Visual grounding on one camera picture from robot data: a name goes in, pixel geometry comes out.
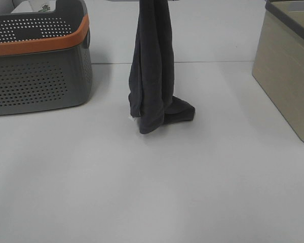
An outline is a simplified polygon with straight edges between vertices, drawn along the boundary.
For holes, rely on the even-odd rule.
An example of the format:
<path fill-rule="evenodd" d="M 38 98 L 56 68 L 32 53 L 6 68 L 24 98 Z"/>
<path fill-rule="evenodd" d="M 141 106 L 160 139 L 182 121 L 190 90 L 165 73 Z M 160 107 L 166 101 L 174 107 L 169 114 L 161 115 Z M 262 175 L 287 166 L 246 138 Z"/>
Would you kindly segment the grey perforated basket orange rim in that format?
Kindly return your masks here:
<path fill-rule="evenodd" d="M 0 15 L 0 115 L 84 104 L 92 87 L 84 1 L 52 12 Z"/>

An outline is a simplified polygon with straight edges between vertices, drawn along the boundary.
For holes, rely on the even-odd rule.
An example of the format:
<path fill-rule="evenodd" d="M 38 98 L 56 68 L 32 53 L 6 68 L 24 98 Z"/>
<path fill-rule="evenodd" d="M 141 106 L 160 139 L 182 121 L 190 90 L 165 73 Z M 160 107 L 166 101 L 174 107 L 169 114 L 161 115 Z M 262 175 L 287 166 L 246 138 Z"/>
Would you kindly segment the beige storage bin grey rim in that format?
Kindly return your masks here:
<path fill-rule="evenodd" d="M 304 143 L 304 1 L 267 1 L 252 75 Z"/>

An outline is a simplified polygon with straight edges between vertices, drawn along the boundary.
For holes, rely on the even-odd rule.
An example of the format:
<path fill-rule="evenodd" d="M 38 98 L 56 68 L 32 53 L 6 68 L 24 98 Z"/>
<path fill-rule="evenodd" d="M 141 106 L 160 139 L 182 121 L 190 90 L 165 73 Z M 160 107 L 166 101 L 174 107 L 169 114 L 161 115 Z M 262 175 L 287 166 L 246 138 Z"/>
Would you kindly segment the dark grey towel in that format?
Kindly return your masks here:
<path fill-rule="evenodd" d="M 195 108 L 174 96 L 174 52 L 167 1 L 140 1 L 129 75 L 130 115 L 141 134 L 162 125 L 192 121 Z"/>

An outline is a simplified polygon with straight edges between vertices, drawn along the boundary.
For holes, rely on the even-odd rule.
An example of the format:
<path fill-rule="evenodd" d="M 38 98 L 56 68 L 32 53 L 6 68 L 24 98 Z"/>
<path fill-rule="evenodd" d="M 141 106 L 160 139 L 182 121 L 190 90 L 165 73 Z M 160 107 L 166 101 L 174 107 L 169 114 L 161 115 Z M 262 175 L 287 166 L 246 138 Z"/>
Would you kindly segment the white bottle with green logo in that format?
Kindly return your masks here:
<path fill-rule="evenodd" d="M 55 0 L 28 0 L 33 12 L 51 12 L 56 8 Z"/>

